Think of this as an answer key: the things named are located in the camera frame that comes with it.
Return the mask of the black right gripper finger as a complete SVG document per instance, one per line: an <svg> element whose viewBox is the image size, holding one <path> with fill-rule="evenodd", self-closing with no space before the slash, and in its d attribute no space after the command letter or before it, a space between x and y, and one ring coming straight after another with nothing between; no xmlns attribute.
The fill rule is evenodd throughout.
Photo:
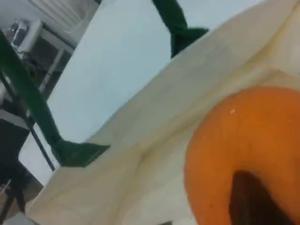
<svg viewBox="0 0 300 225"><path fill-rule="evenodd" d="M233 174L231 190L232 225L292 225L260 179L246 171Z"/></svg>

